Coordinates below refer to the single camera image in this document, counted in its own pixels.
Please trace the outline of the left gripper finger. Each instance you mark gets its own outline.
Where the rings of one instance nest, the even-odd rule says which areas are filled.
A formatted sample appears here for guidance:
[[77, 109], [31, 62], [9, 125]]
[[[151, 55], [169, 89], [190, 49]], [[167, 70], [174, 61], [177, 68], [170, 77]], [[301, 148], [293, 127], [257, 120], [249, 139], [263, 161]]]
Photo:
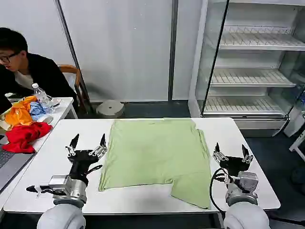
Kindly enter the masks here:
[[67, 152], [67, 156], [71, 157], [71, 156], [75, 156], [75, 148], [76, 145], [78, 143], [78, 139], [79, 139], [79, 134], [77, 134], [70, 142], [70, 144], [68, 146], [65, 146], [65, 150]]
[[107, 149], [107, 145], [106, 145], [105, 134], [103, 134], [100, 144], [94, 150], [92, 150], [89, 153], [89, 155], [97, 156], [98, 158], [101, 158], [106, 154], [107, 151], [108, 151], [108, 149]]

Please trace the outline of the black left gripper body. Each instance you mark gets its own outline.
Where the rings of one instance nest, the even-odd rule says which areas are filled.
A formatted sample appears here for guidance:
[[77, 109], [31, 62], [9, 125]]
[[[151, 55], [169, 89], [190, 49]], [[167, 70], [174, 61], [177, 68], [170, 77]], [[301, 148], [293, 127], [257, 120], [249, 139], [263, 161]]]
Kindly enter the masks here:
[[80, 180], [88, 183], [87, 174], [91, 164], [97, 163], [99, 158], [89, 155], [92, 150], [76, 150], [75, 155], [68, 156], [68, 160], [72, 163], [69, 176], [71, 179]]

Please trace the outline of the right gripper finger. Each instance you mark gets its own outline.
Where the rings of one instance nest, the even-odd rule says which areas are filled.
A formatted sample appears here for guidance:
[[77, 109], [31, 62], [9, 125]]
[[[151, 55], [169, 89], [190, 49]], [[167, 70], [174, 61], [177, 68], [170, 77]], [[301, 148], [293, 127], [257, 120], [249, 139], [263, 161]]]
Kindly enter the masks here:
[[213, 151], [213, 158], [215, 159], [215, 161], [217, 161], [218, 163], [220, 163], [221, 161], [228, 161], [229, 158], [227, 156], [225, 156], [220, 148], [219, 148], [219, 144], [216, 143], [215, 149]]
[[244, 145], [242, 145], [242, 153], [244, 156], [242, 162], [250, 164], [254, 156], [249, 153], [249, 150]]

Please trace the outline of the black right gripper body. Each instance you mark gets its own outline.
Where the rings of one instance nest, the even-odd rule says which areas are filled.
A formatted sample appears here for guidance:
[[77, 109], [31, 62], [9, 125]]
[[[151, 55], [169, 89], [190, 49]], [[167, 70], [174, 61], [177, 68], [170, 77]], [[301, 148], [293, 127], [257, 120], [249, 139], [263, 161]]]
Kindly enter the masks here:
[[243, 162], [240, 157], [227, 156], [227, 159], [221, 160], [219, 165], [221, 168], [226, 169], [230, 176], [237, 177], [239, 172], [247, 171], [250, 164]]

